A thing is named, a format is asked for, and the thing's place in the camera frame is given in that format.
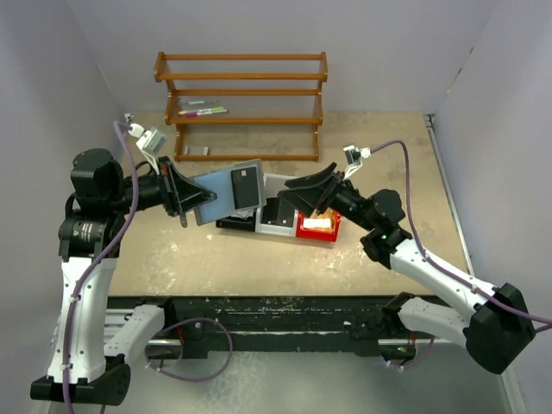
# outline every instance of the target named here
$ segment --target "pen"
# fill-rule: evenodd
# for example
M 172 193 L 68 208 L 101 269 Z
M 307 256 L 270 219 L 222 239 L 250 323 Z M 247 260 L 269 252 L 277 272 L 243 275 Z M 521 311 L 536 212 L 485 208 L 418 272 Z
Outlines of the pen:
M 180 110 L 179 115 L 186 115 L 186 114 L 197 114 L 199 112 L 209 112 L 210 110 L 223 110 L 223 106 L 217 106 L 216 108 L 204 108 L 202 110 Z
M 205 104 L 216 104 L 218 101 L 190 101 L 183 102 L 184 105 L 205 105 Z
M 193 118 L 194 116 L 213 115 L 213 114 L 225 114 L 228 110 L 206 110 L 205 112 L 194 112 L 191 114 L 185 114 L 187 118 Z

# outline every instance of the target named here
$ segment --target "table surface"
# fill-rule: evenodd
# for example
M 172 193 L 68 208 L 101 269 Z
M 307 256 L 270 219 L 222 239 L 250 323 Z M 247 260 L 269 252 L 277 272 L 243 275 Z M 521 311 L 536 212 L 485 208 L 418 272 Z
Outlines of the table surface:
M 137 114 L 135 122 L 168 134 L 162 154 L 171 156 L 175 128 L 163 115 Z M 190 128 L 186 144 L 209 146 L 215 154 L 307 153 L 311 130 L 304 126 L 206 126 Z M 465 269 L 466 262 L 455 221 L 423 115 L 418 113 L 328 113 L 320 129 L 320 161 L 268 161 L 266 173 L 302 176 L 330 162 L 345 167 L 342 147 L 354 143 L 373 147 L 403 139 L 411 157 L 412 211 L 424 245 L 434 254 Z M 134 145 L 132 154 L 141 160 Z M 180 162 L 184 175 L 196 175 L 228 162 Z M 126 160 L 122 162 L 129 173 Z M 405 207 L 405 163 L 399 146 L 371 159 L 352 181 L 364 197 L 382 188 L 397 190 Z M 178 218 L 159 207 L 136 214 L 122 242 L 121 258 L 110 295 L 387 295 L 428 293 L 403 275 L 372 263 L 360 238 L 366 233 L 345 220 L 336 243 L 323 243 L 198 227 L 193 215 L 182 229 Z M 404 220 L 401 225 L 410 229 Z

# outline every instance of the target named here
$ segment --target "wooden shelf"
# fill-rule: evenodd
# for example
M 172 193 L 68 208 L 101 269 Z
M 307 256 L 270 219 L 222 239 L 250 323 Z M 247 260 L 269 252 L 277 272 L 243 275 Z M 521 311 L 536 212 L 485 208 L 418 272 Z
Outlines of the wooden shelf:
M 178 97 L 315 97 L 318 89 L 180 89 Z
M 167 62 L 174 60 L 317 60 L 317 72 L 295 73 L 172 73 Z M 313 154 L 263 154 L 255 155 L 262 160 L 313 160 L 318 161 L 318 126 L 323 123 L 322 84 L 328 79 L 326 53 L 319 54 L 165 54 L 159 52 L 155 62 L 154 77 L 157 82 L 166 82 L 167 101 L 165 123 L 175 125 L 177 140 L 174 147 L 174 159 L 181 160 L 250 160 L 251 155 L 184 155 L 184 133 L 186 125 L 224 125 L 224 124 L 309 124 L 313 128 Z M 177 89 L 175 80 L 312 80 L 317 82 L 316 89 Z M 180 116 L 180 97 L 308 97 L 314 98 L 312 116 Z

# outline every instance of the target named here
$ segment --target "gray wall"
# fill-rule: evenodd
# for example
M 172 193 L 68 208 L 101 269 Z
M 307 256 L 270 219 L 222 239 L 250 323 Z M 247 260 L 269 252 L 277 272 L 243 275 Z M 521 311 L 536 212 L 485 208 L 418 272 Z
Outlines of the gray wall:
M 125 110 L 164 110 L 155 57 L 318 53 L 326 110 L 432 112 L 496 0 L 68 0 Z
M 0 56 L 0 411 L 27 413 L 60 312 L 72 158 L 114 148 L 122 111 L 64 0 L 2 0 Z
M 500 0 L 436 116 L 477 275 L 519 287 L 552 317 L 552 2 Z M 515 368 L 531 413 L 550 412 L 552 334 Z

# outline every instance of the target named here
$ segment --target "purple cable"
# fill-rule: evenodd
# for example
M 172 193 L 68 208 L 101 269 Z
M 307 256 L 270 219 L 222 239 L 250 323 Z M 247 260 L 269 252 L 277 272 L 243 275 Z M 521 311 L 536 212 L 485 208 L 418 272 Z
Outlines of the purple cable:
M 228 358 L 224 362 L 224 365 L 218 371 L 212 373 L 211 375 L 207 375 L 206 377 L 199 377 L 199 378 L 183 377 L 181 375 L 177 375 L 176 373 L 169 373 L 168 371 L 165 371 L 164 369 L 162 369 L 160 367 L 154 366 L 150 362 L 147 355 L 145 355 L 147 365 L 150 368 L 152 368 L 155 372 L 162 373 L 163 375 L 166 375 L 167 377 L 174 378 L 175 380 L 186 381 L 186 382 L 208 381 L 208 380 L 214 379 L 215 377 L 218 377 L 221 373 L 223 373 L 224 370 L 228 367 L 228 365 L 230 363 L 230 360 L 232 359 L 232 354 L 234 353 L 234 344 L 232 343 L 232 336 L 230 336 L 230 333 L 228 332 L 228 330 L 226 328 L 224 328 L 224 326 L 221 323 L 219 323 L 218 321 L 216 321 L 214 319 L 211 319 L 209 317 L 194 317 L 192 319 L 186 319 L 184 321 L 175 323 L 174 325 L 171 325 L 168 328 L 160 330 L 156 335 L 163 335 L 163 334 L 166 334 L 168 331 L 176 329 L 180 326 L 184 326 L 184 325 L 187 325 L 189 323 L 197 323 L 197 322 L 210 322 L 210 323 L 215 324 L 216 326 L 218 326 L 224 332 L 224 334 L 226 335 L 226 338 L 228 339 L 228 346 L 229 346 Z
M 122 150 L 125 153 L 125 156 L 129 159 L 129 165 L 130 165 L 130 175 L 132 177 L 132 203 L 130 204 L 130 212 L 129 217 L 125 221 L 124 225 L 121 227 L 119 232 L 116 234 L 116 236 L 113 238 L 110 244 L 106 246 L 106 248 L 97 256 L 96 259 L 92 261 L 92 263 L 88 266 L 88 268 L 83 272 L 83 275 L 78 280 L 77 284 L 75 285 L 75 288 L 72 291 L 72 297 L 78 298 L 78 294 L 80 293 L 83 285 L 86 283 L 86 280 L 90 277 L 96 266 L 100 261 L 102 261 L 105 256 L 108 255 L 108 253 L 113 250 L 113 248 L 119 243 L 124 236 L 125 232 L 130 226 L 130 223 L 132 222 L 132 219 L 135 216 L 136 209 L 138 207 L 138 174 L 136 172 L 135 168 L 135 162 L 132 158 L 132 155 L 129 150 L 129 146 L 127 146 L 127 142 L 124 139 L 125 132 L 123 130 L 128 131 L 129 126 L 125 123 L 114 121 L 113 127 L 115 128 L 115 132 L 117 135 L 117 138 L 119 139 L 119 142 L 121 143 Z M 63 337 L 63 365 L 66 367 L 69 364 L 69 350 L 71 348 L 71 335 L 72 335 L 72 328 L 73 328 L 73 322 L 75 317 L 75 310 L 77 307 L 77 301 L 73 301 L 69 304 L 69 310 L 67 311 L 67 321 L 66 321 L 66 328 L 64 331 L 64 337 Z M 74 414 L 75 411 L 72 408 L 71 404 L 71 393 L 69 392 L 69 370 L 68 368 L 64 368 L 63 370 L 63 399 L 65 401 L 65 405 L 67 408 L 67 412 L 70 414 Z
M 546 318 L 546 317 L 538 317 L 535 315 L 531 315 L 530 313 L 523 312 L 521 310 L 517 310 L 515 308 L 512 308 L 511 306 L 508 306 L 507 304 L 503 304 L 496 298 L 492 297 L 486 292 L 483 292 L 479 287 L 473 287 L 472 284 L 470 284 L 468 281 L 464 280 L 460 276 L 450 272 L 449 270 L 445 269 L 444 267 L 440 266 L 438 263 L 436 263 L 431 257 L 429 257 L 425 249 L 423 248 L 422 241 L 420 240 L 420 236 L 416 230 L 416 226 L 414 225 L 414 219 L 412 218 L 412 208 L 411 208 L 411 166 L 410 166 L 410 159 L 408 157 L 408 149 L 406 149 L 406 144 L 401 140 L 392 140 L 389 142 L 386 142 L 384 144 L 378 145 L 377 147 L 371 148 L 372 154 L 377 153 L 378 151 L 389 147 L 392 144 L 399 144 L 403 148 L 403 153 L 405 154 L 405 170 L 406 170 L 406 214 L 408 216 L 408 223 L 411 225 L 412 228 L 412 235 L 414 236 L 414 240 L 416 242 L 417 248 L 422 254 L 422 256 L 430 263 L 435 269 L 440 271 L 443 274 L 446 274 L 450 278 L 456 280 L 459 283 L 462 283 L 464 286 L 469 287 L 474 292 L 479 293 L 483 298 L 487 299 L 492 304 L 498 306 L 503 311 L 507 311 L 512 313 L 513 315 L 516 315 L 517 317 L 523 317 L 525 319 L 529 319 L 531 321 L 539 322 L 539 323 L 545 323 L 544 326 L 536 329 L 536 333 L 544 332 L 545 330 L 552 329 L 552 319 Z
M 414 361 L 412 361 L 410 364 L 406 365 L 397 365 L 397 364 L 389 364 L 389 367 L 394 367 L 397 369 L 410 369 L 414 368 L 417 364 L 422 362 L 423 358 L 428 356 L 430 353 L 430 350 L 433 348 L 433 344 L 435 343 L 435 337 L 431 338 L 430 343 L 428 343 L 428 346 L 423 350 L 422 354 L 418 356 Z

